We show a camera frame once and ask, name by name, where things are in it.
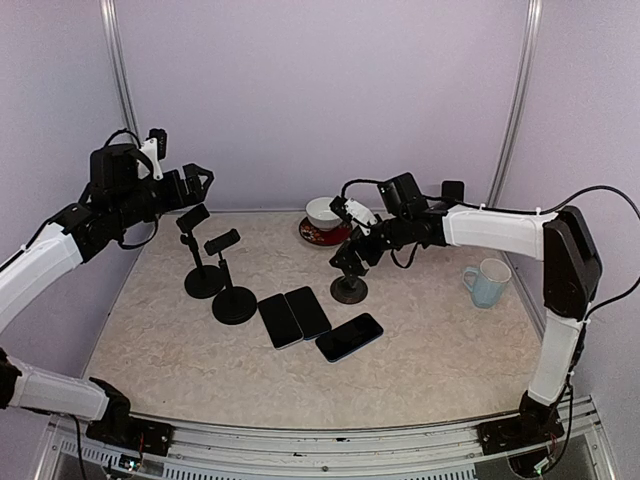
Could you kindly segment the small round-base phone stand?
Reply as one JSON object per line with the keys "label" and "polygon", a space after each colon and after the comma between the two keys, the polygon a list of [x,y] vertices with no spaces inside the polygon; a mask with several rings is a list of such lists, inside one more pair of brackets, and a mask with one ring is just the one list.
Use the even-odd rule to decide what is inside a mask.
{"label": "small round-base phone stand", "polygon": [[362,263],[332,259],[330,265],[342,272],[342,275],[334,279],[330,285],[331,296],[339,303],[347,305],[362,302],[368,295],[368,287],[363,280],[368,270]]}

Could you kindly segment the black phone white edge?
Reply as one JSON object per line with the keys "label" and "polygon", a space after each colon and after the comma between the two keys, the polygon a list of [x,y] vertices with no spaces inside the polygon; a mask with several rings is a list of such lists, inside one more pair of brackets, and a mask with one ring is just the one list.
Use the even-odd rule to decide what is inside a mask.
{"label": "black phone white edge", "polygon": [[303,333],[283,294],[272,295],[258,302],[269,338],[276,350],[303,340]]}

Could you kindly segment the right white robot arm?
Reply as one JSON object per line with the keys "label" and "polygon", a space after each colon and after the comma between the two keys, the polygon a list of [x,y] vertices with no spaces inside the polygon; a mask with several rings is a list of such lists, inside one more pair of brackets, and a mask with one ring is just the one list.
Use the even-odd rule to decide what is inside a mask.
{"label": "right white robot arm", "polygon": [[602,275],[602,262],[581,211],[571,205],[548,213],[466,206],[461,181],[443,182],[440,196],[429,198],[409,172],[375,185],[388,219],[344,194],[330,203],[331,211],[353,227],[330,260],[342,273],[330,286],[332,297],[340,303],[363,301],[368,269],[385,252],[406,245],[489,248],[542,263],[546,315],[542,350],[519,414],[511,423],[518,442],[535,442],[549,429],[580,357],[588,309]]}

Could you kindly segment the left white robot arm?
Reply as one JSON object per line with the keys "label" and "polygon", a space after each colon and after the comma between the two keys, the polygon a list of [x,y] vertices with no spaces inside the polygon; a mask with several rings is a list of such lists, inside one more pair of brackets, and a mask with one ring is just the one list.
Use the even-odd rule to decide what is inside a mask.
{"label": "left white robot arm", "polygon": [[[45,220],[34,237],[1,266],[1,325],[7,327],[58,279],[88,263],[110,243],[123,250],[126,231],[157,224],[168,212],[197,206],[214,182],[212,171],[190,163],[164,172],[154,139],[142,146],[106,145],[91,153],[89,182],[80,199]],[[104,386],[1,355],[1,406],[99,421],[121,445],[140,434],[137,418],[113,405]]]}

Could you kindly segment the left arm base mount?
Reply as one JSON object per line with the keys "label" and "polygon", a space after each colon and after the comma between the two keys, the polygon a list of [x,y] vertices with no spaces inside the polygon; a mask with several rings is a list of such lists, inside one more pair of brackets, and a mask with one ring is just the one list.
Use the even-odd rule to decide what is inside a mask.
{"label": "left arm base mount", "polygon": [[86,436],[108,445],[166,457],[174,427],[168,423],[125,415],[91,421]]}

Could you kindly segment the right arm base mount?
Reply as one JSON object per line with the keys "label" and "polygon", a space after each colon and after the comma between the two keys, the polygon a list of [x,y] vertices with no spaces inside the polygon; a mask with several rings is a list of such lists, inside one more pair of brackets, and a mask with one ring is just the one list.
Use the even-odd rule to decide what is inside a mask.
{"label": "right arm base mount", "polygon": [[565,434],[556,411],[546,420],[541,420],[537,414],[524,413],[480,423],[476,430],[484,455],[542,444]]}

